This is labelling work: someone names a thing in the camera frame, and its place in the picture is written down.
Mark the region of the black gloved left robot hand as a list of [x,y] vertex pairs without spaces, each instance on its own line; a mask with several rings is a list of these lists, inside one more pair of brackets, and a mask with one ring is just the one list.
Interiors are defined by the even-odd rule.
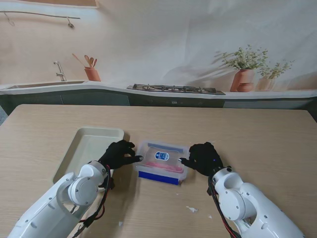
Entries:
[[125,165],[141,162],[143,156],[136,155],[133,150],[135,145],[126,140],[113,142],[106,149],[105,153],[98,160],[104,167],[108,166],[112,170],[116,170]]

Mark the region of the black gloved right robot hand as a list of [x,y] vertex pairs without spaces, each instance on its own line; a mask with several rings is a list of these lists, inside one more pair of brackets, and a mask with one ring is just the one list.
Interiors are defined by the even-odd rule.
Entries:
[[189,149],[189,159],[179,158],[179,162],[205,176],[214,176],[224,168],[223,162],[210,142],[194,144]]

